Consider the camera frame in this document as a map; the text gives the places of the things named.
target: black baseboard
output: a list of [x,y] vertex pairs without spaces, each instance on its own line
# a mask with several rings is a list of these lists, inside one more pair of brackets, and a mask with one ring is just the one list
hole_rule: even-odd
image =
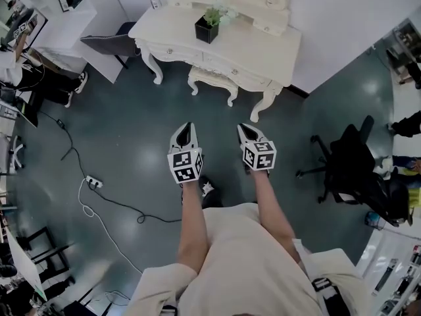
[[309,96],[309,93],[305,92],[304,90],[297,88],[296,86],[290,85],[289,87],[286,87],[290,92],[293,92],[295,95],[298,95],[302,98],[307,98]]

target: white marker cube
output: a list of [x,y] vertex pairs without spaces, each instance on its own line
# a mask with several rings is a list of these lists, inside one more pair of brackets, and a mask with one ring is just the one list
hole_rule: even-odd
[[177,184],[198,180],[203,166],[202,149],[192,149],[167,155],[170,170]]
[[271,140],[244,145],[243,162],[254,171],[273,169],[275,159],[276,148]]

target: cream dressing table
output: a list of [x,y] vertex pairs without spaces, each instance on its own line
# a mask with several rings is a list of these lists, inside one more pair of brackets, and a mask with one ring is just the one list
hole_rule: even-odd
[[[263,93],[250,116],[257,122],[259,111],[271,106],[282,88],[291,84],[301,33],[287,25],[288,0],[167,1],[159,9],[148,9],[129,33],[155,72],[154,83],[163,79],[154,58],[184,61],[215,76],[224,75],[244,90]],[[220,25],[211,44],[196,39],[196,21],[207,5],[221,1],[239,16]]]

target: curved table leg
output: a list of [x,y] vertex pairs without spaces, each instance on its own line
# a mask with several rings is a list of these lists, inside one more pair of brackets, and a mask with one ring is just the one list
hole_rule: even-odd
[[151,52],[146,47],[142,47],[141,53],[143,62],[157,75],[157,77],[153,80],[153,83],[161,84],[164,75],[162,74],[162,70],[159,68],[159,65],[155,62]]
[[231,96],[228,98],[228,106],[232,107],[232,101],[237,98],[238,95],[238,88],[236,89],[228,89],[228,91],[231,93]]
[[251,111],[250,120],[254,123],[259,121],[259,112],[269,108],[275,100],[276,95],[279,93],[272,90],[266,90],[263,92],[263,98],[255,105],[253,111]]
[[193,79],[189,78],[187,80],[187,83],[189,84],[189,86],[191,86],[191,89],[193,89],[191,94],[193,96],[197,95],[197,93],[199,92],[199,88],[196,86],[196,80],[193,80]]

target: gray chair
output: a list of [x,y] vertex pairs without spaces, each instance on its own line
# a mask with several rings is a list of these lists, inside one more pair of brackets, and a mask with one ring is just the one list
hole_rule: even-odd
[[140,54],[135,41],[129,38],[129,31],[136,22],[125,22],[114,36],[86,36],[80,41],[104,55],[114,55],[124,68],[128,68],[120,56],[134,57]]

